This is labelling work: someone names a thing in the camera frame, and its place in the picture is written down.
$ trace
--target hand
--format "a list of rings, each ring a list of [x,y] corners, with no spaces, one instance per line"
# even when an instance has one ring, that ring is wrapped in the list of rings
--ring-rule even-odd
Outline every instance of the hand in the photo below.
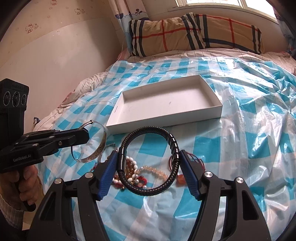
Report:
[[[29,205],[35,203],[39,195],[39,182],[37,179],[38,170],[35,166],[24,168],[25,180],[20,181],[20,194],[15,188],[19,178],[19,172],[7,172],[0,174],[0,194],[3,199],[13,208],[20,210],[22,201],[28,201]]]

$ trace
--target white box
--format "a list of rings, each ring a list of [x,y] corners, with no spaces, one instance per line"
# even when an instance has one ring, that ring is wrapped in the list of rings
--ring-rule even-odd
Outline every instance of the white box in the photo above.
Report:
[[[220,118],[221,113],[222,104],[205,80],[188,76],[123,91],[106,127],[119,134]]]

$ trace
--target pillow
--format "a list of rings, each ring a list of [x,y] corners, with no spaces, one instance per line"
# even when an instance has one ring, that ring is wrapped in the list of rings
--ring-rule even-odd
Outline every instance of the pillow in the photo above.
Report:
[[[256,54],[264,53],[262,33],[254,25],[202,14],[195,14],[195,21],[206,48],[238,48]]]
[[[140,57],[171,50],[205,48],[193,13],[161,21],[132,20],[130,35],[132,54]]]

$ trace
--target bed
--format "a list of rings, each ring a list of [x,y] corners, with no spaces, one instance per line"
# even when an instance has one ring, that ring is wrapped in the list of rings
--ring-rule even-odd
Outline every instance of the bed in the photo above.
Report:
[[[223,104],[222,117],[166,127],[181,149],[201,158],[219,178],[243,177],[266,219],[272,240],[284,231],[296,211],[296,62],[287,53],[261,55],[237,49],[211,48],[170,51],[150,57],[129,57],[105,72],[83,80],[61,105],[36,124],[34,131],[66,130],[93,119],[106,125],[124,90],[150,83],[200,75]],[[89,129],[91,140],[76,154],[92,153],[102,132]],[[125,134],[109,135],[107,144],[120,145]],[[102,161],[111,153],[106,149]],[[139,166],[149,165],[169,173],[170,151],[165,140],[150,135],[135,139],[128,156]],[[45,157],[38,164],[46,192],[55,178],[77,179],[96,161],[77,163],[70,148]],[[147,175],[148,187],[161,184]],[[221,236],[225,199],[221,198],[213,240]],[[77,200],[72,201],[79,240],[84,240]],[[187,240],[200,202],[186,186],[174,183],[161,195],[141,197],[111,186],[98,207],[111,241]]]

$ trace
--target blue checkered plastic sheet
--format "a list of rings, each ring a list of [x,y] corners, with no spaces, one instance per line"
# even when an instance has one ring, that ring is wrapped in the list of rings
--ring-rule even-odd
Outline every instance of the blue checkered plastic sheet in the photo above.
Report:
[[[119,61],[110,68],[104,83],[66,109],[53,128],[77,128],[90,119],[106,125],[122,91],[190,75],[201,75],[213,89],[223,103],[222,117],[166,129],[176,137],[181,149],[201,158],[207,170],[224,179],[245,179],[275,240],[296,211],[296,77],[273,62],[226,57]],[[86,146],[74,148],[77,157],[92,153],[100,142],[99,126],[88,127],[91,140]],[[110,135],[107,143],[119,146],[124,137]],[[111,151],[106,150],[102,160]],[[169,174],[170,149],[162,137],[147,134],[136,138],[128,147],[128,156],[139,166],[152,166]],[[95,161],[77,163],[70,148],[46,157],[38,165],[44,191],[55,178],[77,179],[94,164]],[[154,176],[145,176],[148,186],[161,184]],[[187,187],[174,183],[152,197],[111,186],[98,206],[111,241],[184,241],[189,237],[200,202]],[[78,237],[84,240],[76,199],[73,210]],[[225,199],[221,198],[213,240],[220,239],[224,210]]]

